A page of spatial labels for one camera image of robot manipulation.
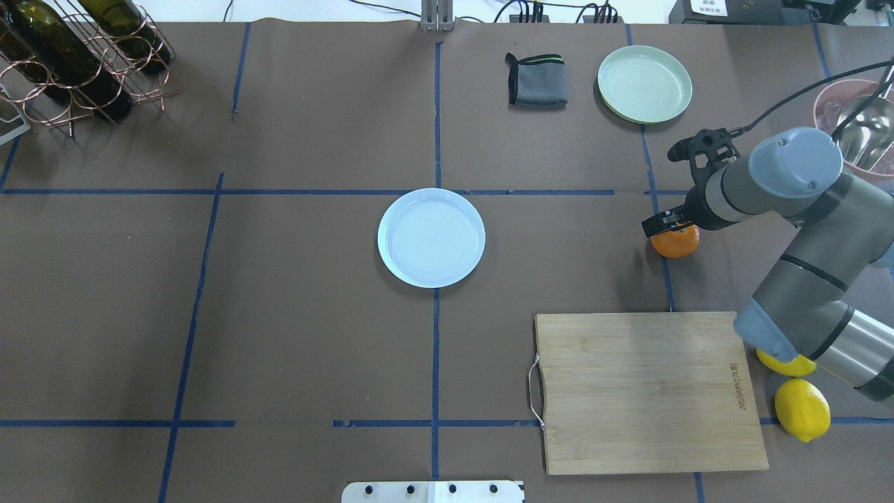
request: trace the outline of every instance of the metal spoon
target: metal spoon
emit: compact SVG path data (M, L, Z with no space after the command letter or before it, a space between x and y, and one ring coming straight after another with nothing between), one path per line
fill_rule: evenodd
M881 78L880 85L890 80L892 75L894 66L891 66ZM878 98L873 99L841 130L838 144L844 159L866 171L873 170L875 164L894 142L894 103L885 99L890 89L891 84L888 84L887 89L883 90ZM841 109L838 124L863 105L869 96L858 96L848 101Z

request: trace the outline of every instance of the bowl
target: bowl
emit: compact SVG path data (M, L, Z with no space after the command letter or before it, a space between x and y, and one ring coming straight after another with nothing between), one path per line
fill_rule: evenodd
M814 101L814 127L831 134L838 124L838 114L841 108L853 98L872 94L878 87L878 82L863 79L845 79L829 84ZM891 101L892 98L894 97L889 94L888 101ZM854 175L867 182L878 185L884 190L894 190L894 148L888 149L885 155L881 156L873 171L866 171L847 161L844 161L844 164L850 168Z

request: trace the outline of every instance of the wine bottle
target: wine bottle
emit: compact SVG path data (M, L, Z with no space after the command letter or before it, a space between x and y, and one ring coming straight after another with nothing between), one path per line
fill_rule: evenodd
M93 115L113 121L127 116L133 105L131 96L122 88L121 81L102 67L59 13L40 0L0 0L0 6L9 30L46 65L55 80L64 86L77 87L89 99L82 105L98 107Z
M140 70L144 73L159 73L165 64L171 62L171 53L162 39L146 24L146 18L131 0L78 0L99 28L112 37L121 38L115 45L127 57L143 61L151 57Z
M52 83L47 84L49 75L46 73L46 68L40 64L31 63L37 61L34 53L10 33L2 22L0 22L0 55L10 63L28 61L29 63L16 64L15 69L32 84L38 86L46 84L43 93L59 105L67 107L72 101L72 94L69 90L56 87Z

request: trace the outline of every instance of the plate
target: plate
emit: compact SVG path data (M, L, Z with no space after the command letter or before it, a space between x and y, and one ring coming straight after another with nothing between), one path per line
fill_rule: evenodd
M596 78L608 108L637 124L658 124L683 113L692 80L674 56L649 46L622 47L603 60Z
M399 197L379 223L379 254L396 277L413 286L452 285L481 260L485 224L470 202L444 189Z

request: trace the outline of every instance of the cutting board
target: cutting board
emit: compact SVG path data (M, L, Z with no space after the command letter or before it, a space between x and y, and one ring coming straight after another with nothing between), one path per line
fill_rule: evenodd
M768 469L734 317L538 314L546 472Z

